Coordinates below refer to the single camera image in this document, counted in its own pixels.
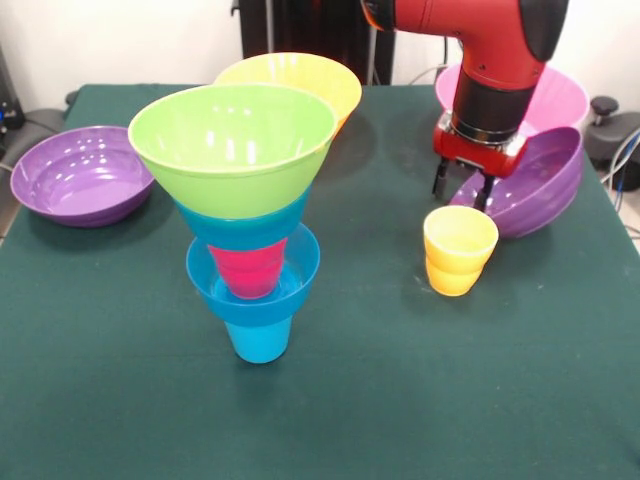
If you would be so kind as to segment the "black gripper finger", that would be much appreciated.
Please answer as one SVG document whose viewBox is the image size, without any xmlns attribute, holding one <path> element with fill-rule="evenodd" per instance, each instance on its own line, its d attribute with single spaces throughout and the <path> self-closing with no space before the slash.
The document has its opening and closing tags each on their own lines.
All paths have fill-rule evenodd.
<svg viewBox="0 0 640 480">
<path fill-rule="evenodd" d="M 446 157 L 442 157 L 437 167 L 434 183 L 432 187 L 433 195 L 442 195 L 447 183 L 447 170 L 449 166 L 449 160 Z"/>
<path fill-rule="evenodd" d="M 483 185 L 475 197 L 473 207 L 476 210 L 485 212 L 487 201 L 492 193 L 492 189 L 493 189 L 496 177 L 486 173 L 483 173 L 482 176 L 483 176 Z"/>
</svg>

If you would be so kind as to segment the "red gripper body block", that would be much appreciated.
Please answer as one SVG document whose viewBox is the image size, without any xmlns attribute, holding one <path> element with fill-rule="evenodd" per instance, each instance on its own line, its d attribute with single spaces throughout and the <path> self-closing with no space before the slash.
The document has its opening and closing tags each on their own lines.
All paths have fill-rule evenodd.
<svg viewBox="0 0 640 480">
<path fill-rule="evenodd" d="M 514 172 L 526 152 L 527 142 L 528 138 L 520 133 L 495 145 L 470 140 L 453 128 L 451 113 L 443 113 L 433 131 L 433 149 L 441 157 L 500 178 Z"/>
</svg>

